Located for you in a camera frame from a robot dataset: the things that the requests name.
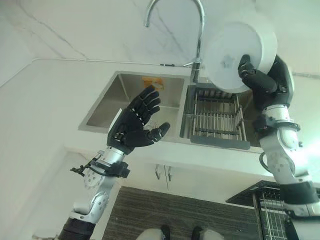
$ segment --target robot forearm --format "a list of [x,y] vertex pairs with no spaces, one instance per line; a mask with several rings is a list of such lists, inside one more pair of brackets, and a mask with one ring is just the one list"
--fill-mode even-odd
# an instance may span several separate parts
[[117,176],[128,176],[126,163],[122,162],[123,152],[107,147],[100,151],[86,168],[73,169],[74,172],[84,174],[84,184],[88,189],[97,189],[90,203],[75,202],[73,210],[67,219],[58,237],[59,240],[89,240],[96,223],[107,207],[110,192],[116,182]]
[[268,170],[280,185],[280,195],[292,218],[320,216],[320,201],[308,173],[308,161],[301,153],[297,131],[283,104],[266,107],[262,115],[270,120],[260,144]]

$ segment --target robotic hand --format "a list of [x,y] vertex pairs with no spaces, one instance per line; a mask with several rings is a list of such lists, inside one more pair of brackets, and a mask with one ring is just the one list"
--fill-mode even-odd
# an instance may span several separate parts
[[300,126],[290,119],[288,112],[294,92],[292,74],[278,56],[265,74],[254,68],[249,55],[241,58],[238,74],[252,89],[256,109],[262,111],[253,123],[264,150],[259,160],[280,185],[283,207],[292,219],[286,223],[288,239],[318,239],[320,201],[308,173],[308,161],[299,151]]
[[97,188],[97,192],[89,205],[74,203],[59,240],[90,239],[107,206],[116,178],[126,178],[130,172],[128,164],[123,162],[125,156],[136,147],[158,142],[169,130],[170,124],[167,122],[152,130],[144,129],[151,116],[160,110],[157,106],[159,103],[159,92],[152,85],[144,89],[113,120],[106,150],[99,151],[87,165],[71,169],[84,177],[84,184],[88,189]]

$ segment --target dish drying rack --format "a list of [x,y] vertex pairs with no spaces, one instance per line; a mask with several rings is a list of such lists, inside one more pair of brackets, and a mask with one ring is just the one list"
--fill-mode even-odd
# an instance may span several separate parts
[[271,181],[259,181],[229,198],[227,203],[254,207],[258,240],[287,240],[285,224],[290,219],[280,197],[280,186]]
[[196,144],[248,150],[242,106],[234,93],[199,84],[194,91],[190,141]]

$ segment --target marble wall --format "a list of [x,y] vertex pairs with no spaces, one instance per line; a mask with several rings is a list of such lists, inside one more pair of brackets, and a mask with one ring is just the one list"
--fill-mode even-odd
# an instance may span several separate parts
[[[203,52],[232,12],[269,18],[278,53],[296,72],[320,73],[320,1],[202,0]],[[36,57],[184,64],[193,59],[199,15],[191,0],[2,0],[0,9]]]

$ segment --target white plate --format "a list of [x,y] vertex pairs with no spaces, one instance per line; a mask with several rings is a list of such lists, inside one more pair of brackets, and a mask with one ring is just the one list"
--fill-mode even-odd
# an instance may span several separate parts
[[238,75],[241,57],[248,54],[253,66],[267,74],[274,63],[277,47],[273,27],[263,16],[253,12],[233,16],[204,53],[207,77],[225,92],[245,92],[249,88]]

